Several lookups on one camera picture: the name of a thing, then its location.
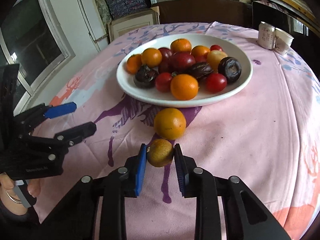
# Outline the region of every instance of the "table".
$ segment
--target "table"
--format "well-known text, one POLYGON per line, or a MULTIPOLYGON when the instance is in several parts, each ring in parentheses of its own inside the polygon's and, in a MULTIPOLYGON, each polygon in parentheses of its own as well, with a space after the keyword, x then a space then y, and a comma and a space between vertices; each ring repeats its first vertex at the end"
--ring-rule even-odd
MULTIPOLYGON (((253 62, 253 76, 238 94, 218 103, 182 109, 188 123, 184 155, 214 176, 239 176, 269 208, 292 239, 299 239, 317 208, 320 176, 320 84, 293 50, 285 57, 257 45, 258 32, 214 22, 147 26, 113 41, 52 100, 74 101, 75 113, 47 120, 35 135, 93 121, 97 132, 71 147, 61 176, 44 179, 35 206, 42 221, 84 175, 106 176, 138 153, 156 134, 162 109, 125 95, 116 69, 126 54, 151 39, 175 33, 205 33, 235 43, 253 62)), ((147 164, 138 199, 126 200, 128 239, 193 239, 195 199, 183 199, 175 166, 147 164)))

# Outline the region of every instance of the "window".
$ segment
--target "window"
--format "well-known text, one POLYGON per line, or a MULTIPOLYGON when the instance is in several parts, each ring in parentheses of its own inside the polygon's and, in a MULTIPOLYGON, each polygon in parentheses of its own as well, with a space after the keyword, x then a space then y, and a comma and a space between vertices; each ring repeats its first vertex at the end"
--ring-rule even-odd
POLYGON ((1 25, 0 45, 0 65, 20 64, 15 114, 73 56, 49 0, 18 0, 1 25))
POLYGON ((299 22, 297 19, 292 18, 293 20, 293 31, 301 34, 309 35, 309 28, 306 27, 303 23, 299 22))

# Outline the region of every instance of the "human hand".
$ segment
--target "human hand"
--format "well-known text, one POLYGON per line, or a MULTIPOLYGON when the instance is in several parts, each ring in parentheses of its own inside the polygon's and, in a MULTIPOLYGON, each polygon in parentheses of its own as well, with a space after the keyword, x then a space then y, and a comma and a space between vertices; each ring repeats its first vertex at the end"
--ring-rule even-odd
MULTIPOLYGON (((0 174, 0 198, 4 206, 13 214, 23 215, 27 212, 27 209, 22 204, 17 204, 12 201, 7 193, 14 199, 20 200, 19 197, 13 191, 14 181, 9 178, 5 173, 0 174)), ((32 179, 28 184, 28 192, 33 197, 37 197, 40 194, 41 185, 40 179, 32 179)))

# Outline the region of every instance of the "purple pattern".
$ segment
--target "purple pattern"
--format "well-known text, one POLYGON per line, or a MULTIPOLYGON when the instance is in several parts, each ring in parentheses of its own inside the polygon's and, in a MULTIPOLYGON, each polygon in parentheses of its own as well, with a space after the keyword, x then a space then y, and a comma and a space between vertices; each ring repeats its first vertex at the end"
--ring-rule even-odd
POLYGON ((252 61, 253 61, 255 64, 257 64, 257 65, 261 65, 261 61, 260 61, 260 60, 253 59, 252 61))
POLYGON ((108 165, 110 167, 114 166, 113 157, 112 157, 112 142, 113 142, 113 139, 114 139, 114 137, 111 136, 110 137, 110 141, 109 141, 109 149, 108 149, 108 153, 107 153, 108 158, 109 158, 108 165))
POLYGON ((199 26, 199 23, 197 23, 197 25, 193 25, 191 28, 184 31, 184 33, 189 33, 189 32, 194 32, 194 31, 206 31, 209 29, 209 27, 210 27, 210 25, 208 25, 208 24, 199 26))
POLYGON ((129 32, 129 36, 131 36, 132 34, 135 34, 135 33, 137 33, 139 31, 139 29, 136 29, 135 31, 133 31, 133 32, 129 32))
POLYGON ((163 181, 161 185, 161 191, 163 193, 162 201, 167 204, 170 204, 172 202, 169 196, 169 185, 168 185, 169 175, 170 175, 170 166, 171 166, 171 163, 169 163, 164 167, 163 181))
MULTIPOLYGON (((196 115, 200 112, 201 106, 199 107, 191 107, 191 108, 179 108, 179 110, 183 113, 183 115, 186 118, 186 123, 187 126, 190 125, 190 123, 194 120, 196 115)), ((153 120, 156 114, 164 109, 161 106, 154 106, 150 105, 147 103, 140 102, 138 100, 135 100, 134 98, 131 98, 127 94, 124 94, 122 96, 122 100, 115 105, 113 108, 103 111, 99 117, 94 121, 94 123, 97 123, 101 119, 108 117, 108 116, 116 116, 120 115, 120 119, 113 124, 113 128, 119 129, 120 127, 124 126, 126 122, 129 120, 129 118, 132 120, 139 112, 138 116, 144 115, 145 118, 141 120, 145 125, 153 127, 153 120)), ((160 138, 156 133, 153 135, 152 139, 148 143, 148 145, 151 144, 151 142, 155 139, 160 138)), ((108 149, 108 165, 113 167, 114 162, 112 158, 112 142, 113 142, 114 137, 111 136, 110 141, 109 141, 109 149, 108 149)), ((169 180, 169 175, 170 175, 170 167, 171 165, 168 164, 164 167, 164 177, 161 185, 161 191, 163 193, 163 202, 165 203, 171 203, 171 198, 169 196, 169 185, 168 185, 168 180, 169 180)))
MULTIPOLYGON (((240 29, 232 28, 232 27, 230 27, 228 25, 224 25, 224 24, 220 24, 220 23, 216 23, 213 26, 210 25, 209 28, 221 32, 221 35, 223 35, 223 36, 228 36, 232 31, 234 31, 234 32, 239 32, 240 31, 240 29)), ((232 41, 232 38, 228 38, 228 37, 222 37, 221 39, 232 41)))
POLYGON ((170 33, 172 33, 172 32, 175 31, 177 28, 182 27, 182 26, 184 26, 184 25, 185 25, 185 24, 170 25, 170 27, 172 27, 172 28, 171 28, 171 30, 169 30, 169 31, 167 31, 167 27, 168 27, 169 25, 164 25, 164 26, 163 26, 163 32, 154 35, 150 40, 154 40, 154 39, 156 39, 156 38, 158 38, 158 37, 162 37, 162 36, 169 36, 170 33))

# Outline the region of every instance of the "tangerine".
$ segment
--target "tangerine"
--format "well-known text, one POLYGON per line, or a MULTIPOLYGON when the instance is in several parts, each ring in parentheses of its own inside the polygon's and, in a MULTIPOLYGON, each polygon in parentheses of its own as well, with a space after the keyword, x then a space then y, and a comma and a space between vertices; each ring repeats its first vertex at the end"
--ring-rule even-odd
POLYGON ((162 61, 161 51, 154 48, 145 49, 141 54, 141 60, 143 65, 147 65, 149 68, 154 68, 162 61))
POLYGON ((128 58, 126 69, 130 74, 136 74, 141 66, 141 54, 135 54, 128 58))
POLYGON ((192 50, 191 50, 191 55, 194 57, 207 57, 208 53, 210 52, 210 49, 206 46, 195 46, 192 50))
POLYGON ((207 55, 207 62, 209 63, 210 67, 214 70, 215 73, 218 72, 218 65, 220 61, 228 57, 228 55, 220 50, 212 50, 207 55))
POLYGON ((153 121, 155 132, 163 139, 175 140, 181 137, 187 122, 181 111, 176 108, 165 108, 156 114, 153 121))
POLYGON ((177 39, 173 41, 170 45, 170 50, 172 53, 177 53, 177 52, 191 52, 192 46, 190 41, 187 39, 177 39))
POLYGON ((191 100, 198 94, 198 89, 198 81, 188 74, 175 76, 170 84, 170 91, 178 100, 191 100))

